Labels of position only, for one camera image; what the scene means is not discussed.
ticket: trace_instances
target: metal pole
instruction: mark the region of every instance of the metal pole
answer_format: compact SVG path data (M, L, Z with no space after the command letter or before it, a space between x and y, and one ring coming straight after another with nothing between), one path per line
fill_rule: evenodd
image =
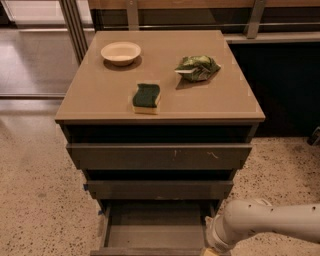
M83 32L76 0L59 0L59 3L68 28L77 62L80 65L88 50L88 45Z
M247 35L248 39L254 39L257 37L265 5L266 0L255 1L249 23L244 30L244 34Z
M129 30L139 30L139 15L137 0L126 0Z

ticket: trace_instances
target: crumpled plastic bag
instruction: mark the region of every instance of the crumpled plastic bag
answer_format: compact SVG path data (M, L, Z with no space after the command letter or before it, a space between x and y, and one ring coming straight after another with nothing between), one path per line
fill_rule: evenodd
M198 82L208 80L220 68L211 57L205 55L189 56L183 57L175 72L190 82Z

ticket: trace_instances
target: cabinet top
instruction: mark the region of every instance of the cabinet top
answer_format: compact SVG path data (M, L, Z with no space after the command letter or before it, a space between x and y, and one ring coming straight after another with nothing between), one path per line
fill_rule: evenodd
M101 49L127 41L141 47L126 67L104 61ZM189 83L174 72L185 56L207 55L221 69L209 80ZM157 83L158 115L135 114L138 83ZM220 31L97 32L55 117L69 124L261 122L265 118Z

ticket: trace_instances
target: open drawer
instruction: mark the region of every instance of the open drawer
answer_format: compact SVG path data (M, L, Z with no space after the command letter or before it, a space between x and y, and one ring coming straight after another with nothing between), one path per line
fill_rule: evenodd
M100 248L90 255L200 256L213 215L210 201L109 201Z
M226 170L241 169L251 145L70 143L67 150L82 170Z

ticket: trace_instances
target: dark wall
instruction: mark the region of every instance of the dark wall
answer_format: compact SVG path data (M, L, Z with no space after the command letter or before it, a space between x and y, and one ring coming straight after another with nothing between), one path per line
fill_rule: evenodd
M310 136L320 125L320 43L230 48L266 114L257 136Z

